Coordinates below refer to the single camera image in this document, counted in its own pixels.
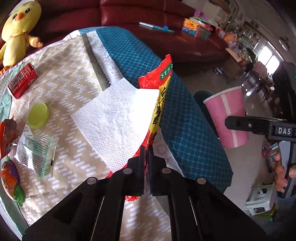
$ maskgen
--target white paper napkin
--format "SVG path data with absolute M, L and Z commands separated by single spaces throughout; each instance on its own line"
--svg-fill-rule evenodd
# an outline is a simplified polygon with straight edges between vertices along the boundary
M 121 169 L 144 141 L 158 95 L 159 90 L 137 89 L 122 78 L 71 115 L 112 172 Z

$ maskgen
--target plastic wrapper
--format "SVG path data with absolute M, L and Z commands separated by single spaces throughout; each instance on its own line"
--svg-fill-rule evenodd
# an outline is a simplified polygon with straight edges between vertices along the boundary
M 152 115 L 151 123 L 149 126 L 148 133 L 142 145 L 148 149 L 149 145 L 153 144 L 154 138 L 158 131 L 159 122 L 161 118 L 161 113 L 165 104 L 165 95 L 170 83 L 170 79 L 173 72 L 172 58 L 170 54 L 165 56 L 165 59 L 160 63 L 160 65 L 153 71 L 147 73 L 147 75 L 139 78 L 139 85 L 142 89 L 159 89 L 159 96 L 157 103 Z M 134 157 L 140 155 L 140 148 L 134 155 Z M 126 196 L 127 201 L 135 201 L 138 197 Z
M 7 195 L 20 206 L 26 200 L 26 195 L 19 182 L 7 171 L 1 171 L 1 182 Z
M 7 161 L 5 161 L 2 164 L 2 170 L 5 170 L 8 173 L 10 173 L 20 183 L 20 175 L 17 171 L 17 167 L 14 164 L 14 162 L 9 158 L 9 156 L 7 157 Z
M 26 124 L 13 156 L 19 163 L 33 170 L 39 178 L 44 178 L 52 173 L 58 139 L 55 136 L 34 138 Z
M 17 123 L 13 119 L 5 119 L 0 124 L 0 156 L 5 157 L 11 150 L 12 142 L 17 137 Z

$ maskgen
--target wooden table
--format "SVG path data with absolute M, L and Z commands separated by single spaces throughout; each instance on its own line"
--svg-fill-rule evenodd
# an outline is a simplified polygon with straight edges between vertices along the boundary
M 225 50 L 229 53 L 229 58 L 225 62 L 223 62 L 221 68 L 229 77 L 229 83 L 230 80 L 235 80 L 236 75 L 242 68 L 247 66 L 248 62 L 233 49 L 227 48 Z

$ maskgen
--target window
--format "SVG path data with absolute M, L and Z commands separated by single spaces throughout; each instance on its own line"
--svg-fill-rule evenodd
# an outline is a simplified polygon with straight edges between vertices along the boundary
M 267 46 L 264 46 L 260 54 L 258 55 L 258 61 L 266 65 L 270 58 L 272 57 L 272 52 Z
M 267 68 L 267 73 L 269 74 L 273 74 L 278 68 L 278 66 L 279 66 L 279 60 L 275 55 L 273 55 L 271 59 L 268 61 L 267 65 L 265 65 L 265 67 Z
M 262 48 L 257 59 L 265 65 L 269 75 L 276 71 L 280 61 L 283 60 L 283 58 L 269 42 L 267 42 L 267 44 Z

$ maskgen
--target ceiling light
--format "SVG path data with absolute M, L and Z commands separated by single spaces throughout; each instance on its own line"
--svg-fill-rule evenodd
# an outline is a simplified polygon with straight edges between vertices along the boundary
M 279 42 L 281 44 L 281 46 L 284 48 L 284 50 L 289 51 L 290 50 L 290 46 L 288 44 L 288 39 L 284 39 L 283 37 L 279 38 Z

